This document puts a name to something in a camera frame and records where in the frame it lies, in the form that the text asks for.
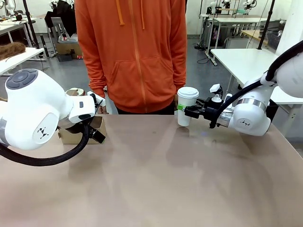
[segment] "robot logo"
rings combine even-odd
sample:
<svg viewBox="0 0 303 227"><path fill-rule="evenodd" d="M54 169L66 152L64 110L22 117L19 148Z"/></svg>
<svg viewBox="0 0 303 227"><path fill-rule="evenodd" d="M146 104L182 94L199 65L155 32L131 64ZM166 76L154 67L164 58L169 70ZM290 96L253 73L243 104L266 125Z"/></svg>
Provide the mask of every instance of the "robot logo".
<svg viewBox="0 0 303 227"><path fill-rule="evenodd" d="M250 126L250 124L249 124L249 123L246 123L245 121L242 121L242 122L240 122L240 123L245 124L245 126Z"/></svg>
<svg viewBox="0 0 303 227"><path fill-rule="evenodd" d="M37 131L37 133L38 133L38 132L41 132L41 133L42 133L42 137L41 137L40 139L42 139L44 136L49 136L49 134L44 133L45 128L46 128L46 127L44 127L44 129L43 129L43 128L40 128L40 129Z"/></svg>

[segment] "brown fur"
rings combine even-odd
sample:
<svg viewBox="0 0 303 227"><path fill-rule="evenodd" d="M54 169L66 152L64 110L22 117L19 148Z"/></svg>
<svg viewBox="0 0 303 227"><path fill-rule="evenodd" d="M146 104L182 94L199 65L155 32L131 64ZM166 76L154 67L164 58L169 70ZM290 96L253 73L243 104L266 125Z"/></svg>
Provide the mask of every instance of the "brown fur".
<svg viewBox="0 0 303 227"><path fill-rule="evenodd" d="M25 45L22 43L12 43L0 46L0 61L24 52Z"/></svg>
<svg viewBox="0 0 303 227"><path fill-rule="evenodd" d="M8 100L0 97L0 101L7 102Z"/></svg>

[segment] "cup lid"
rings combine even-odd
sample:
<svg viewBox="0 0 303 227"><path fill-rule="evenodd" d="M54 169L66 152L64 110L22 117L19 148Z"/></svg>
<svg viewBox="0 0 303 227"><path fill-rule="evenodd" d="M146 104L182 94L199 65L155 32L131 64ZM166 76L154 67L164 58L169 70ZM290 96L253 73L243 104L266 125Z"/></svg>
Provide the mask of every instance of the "cup lid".
<svg viewBox="0 0 303 227"><path fill-rule="evenodd" d="M182 87L178 90L178 96L182 98L198 98L199 92L193 87Z"/></svg>

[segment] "floor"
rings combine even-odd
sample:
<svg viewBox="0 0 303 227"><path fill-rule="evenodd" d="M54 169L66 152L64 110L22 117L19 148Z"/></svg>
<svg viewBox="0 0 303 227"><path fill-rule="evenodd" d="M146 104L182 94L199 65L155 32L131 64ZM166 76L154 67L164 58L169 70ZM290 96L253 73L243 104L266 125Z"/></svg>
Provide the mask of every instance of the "floor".
<svg viewBox="0 0 303 227"><path fill-rule="evenodd" d="M49 40L45 38L47 47L49 51L52 50ZM209 88L213 84L220 83L223 89L228 86L230 73L228 70L218 62L218 66L214 67L210 61L205 59L205 54L202 51L194 49L194 45L197 39L188 39L188 49L187 49L187 86L195 87L199 91L199 97L206 99L211 94ZM20 68L34 68L39 70L44 70L47 75L52 77L57 81L64 90L68 90L72 87L82 88L85 91L89 91L88 83L89 79L87 77L87 70L83 63L83 60L73 60L68 62L58 62L57 58L50 58L46 62L39 61L26 61L11 71L11 73L20 70ZM0 77L0 97L6 98L7 94L4 88L4 83L7 77ZM235 84L232 88L232 94L238 91L237 85ZM111 114L117 114L115 106L107 98L110 105L107 104L107 110ZM285 113L279 110L273 124L279 128L283 122ZM294 146L298 148L298 151L303 154L303 140L296 140L293 143Z"/></svg>

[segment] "brown cardboard box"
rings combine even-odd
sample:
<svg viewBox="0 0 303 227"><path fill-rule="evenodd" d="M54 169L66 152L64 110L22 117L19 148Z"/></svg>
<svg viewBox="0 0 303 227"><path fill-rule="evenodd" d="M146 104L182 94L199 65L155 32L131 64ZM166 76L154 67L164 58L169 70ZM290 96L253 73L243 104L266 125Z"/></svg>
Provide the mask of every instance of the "brown cardboard box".
<svg viewBox="0 0 303 227"><path fill-rule="evenodd" d="M58 54L70 54L74 52L71 57L77 59L77 56L83 56L83 52L79 44L56 44Z"/></svg>
<svg viewBox="0 0 303 227"><path fill-rule="evenodd" d="M106 128L103 117L97 116L91 123L91 127L98 129L104 136L106 136ZM63 144L79 144L82 138L82 133L72 134L65 129L60 129L58 132L59 138L62 140ZM93 139L89 139L88 144L99 144Z"/></svg>

